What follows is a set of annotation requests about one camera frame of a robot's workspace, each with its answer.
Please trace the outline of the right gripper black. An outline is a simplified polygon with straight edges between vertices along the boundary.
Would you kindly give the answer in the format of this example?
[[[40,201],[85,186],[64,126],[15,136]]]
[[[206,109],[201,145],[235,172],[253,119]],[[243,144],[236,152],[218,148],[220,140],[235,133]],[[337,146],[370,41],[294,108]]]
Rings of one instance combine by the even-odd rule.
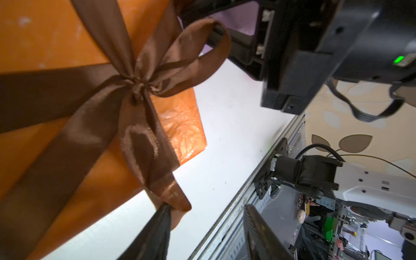
[[[263,82],[261,106],[299,115],[320,88],[347,101],[334,80],[390,85],[396,113],[401,87],[416,85],[415,1],[257,1],[252,35],[229,25],[245,1],[195,1],[181,13],[185,26],[219,18],[231,35],[229,60]]]

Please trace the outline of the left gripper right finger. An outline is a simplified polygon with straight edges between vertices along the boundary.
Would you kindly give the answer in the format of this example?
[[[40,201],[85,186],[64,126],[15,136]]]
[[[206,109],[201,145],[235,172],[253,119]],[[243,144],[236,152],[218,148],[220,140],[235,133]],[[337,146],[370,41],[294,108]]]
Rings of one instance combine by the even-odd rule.
[[[244,206],[243,226],[249,260],[294,259],[251,204]]]

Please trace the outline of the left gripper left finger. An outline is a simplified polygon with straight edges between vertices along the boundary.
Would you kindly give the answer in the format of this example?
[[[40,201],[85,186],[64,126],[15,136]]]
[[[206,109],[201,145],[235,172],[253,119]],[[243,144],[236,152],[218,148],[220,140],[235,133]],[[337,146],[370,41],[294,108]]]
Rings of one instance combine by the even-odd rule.
[[[118,260],[165,260],[171,224],[171,207],[163,204]]]

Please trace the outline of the purple gift box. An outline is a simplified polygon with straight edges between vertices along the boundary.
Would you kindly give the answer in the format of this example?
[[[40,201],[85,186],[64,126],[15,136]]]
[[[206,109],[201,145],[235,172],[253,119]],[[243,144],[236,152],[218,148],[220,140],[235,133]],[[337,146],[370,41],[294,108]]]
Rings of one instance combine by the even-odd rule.
[[[249,1],[206,16],[226,27],[233,37],[230,55],[243,61],[250,58],[259,8],[257,2]]]

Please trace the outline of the brown ribbon bow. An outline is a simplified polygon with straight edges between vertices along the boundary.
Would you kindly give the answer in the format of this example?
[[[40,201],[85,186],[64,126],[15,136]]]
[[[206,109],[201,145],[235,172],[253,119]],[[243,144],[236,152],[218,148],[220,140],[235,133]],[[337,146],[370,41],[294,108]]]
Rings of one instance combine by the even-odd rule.
[[[170,228],[191,210],[173,176],[179,160],[151,96],[169,98],[207,80],[228,58],[230,34],[225,31],[202,54],[221,23],[205,18],[181,29],[176,8],[169,4],[134,55],[116,1],[71,4],[116,73],[73,113],[1,200],[3,260],[23,260],[32,253],[116,135],[131,172],[156,206],[169,209]]]

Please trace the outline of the orange gift box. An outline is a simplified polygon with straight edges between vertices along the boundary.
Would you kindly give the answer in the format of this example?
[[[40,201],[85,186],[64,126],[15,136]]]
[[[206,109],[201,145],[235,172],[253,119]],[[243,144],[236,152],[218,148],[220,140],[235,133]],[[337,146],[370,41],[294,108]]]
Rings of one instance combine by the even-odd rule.
[[[1,72],[105,63],[69,1],[1,2]],[[206,148],[195,92],[152,97],[162,127],[181,164]],[[63,128],[66,117],[1,134],[1,194]],[[29,258],[40,260],[141,192],[118,138],[86,176]]]

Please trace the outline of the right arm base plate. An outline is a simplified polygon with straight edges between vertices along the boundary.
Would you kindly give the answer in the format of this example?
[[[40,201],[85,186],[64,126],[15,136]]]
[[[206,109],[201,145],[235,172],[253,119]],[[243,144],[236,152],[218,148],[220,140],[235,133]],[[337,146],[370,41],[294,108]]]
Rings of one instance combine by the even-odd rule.
[[[256,174],[253,184],[255,191],[260,200],[262,200],[268,192],[268,189],[273,183],[274,169],[276,165],[276,159],[279,156],[288,156],[287,151],[288,139],[283,138],[279,141],[272,153],[266,158],[266,161],[261,166],[260,170]]]

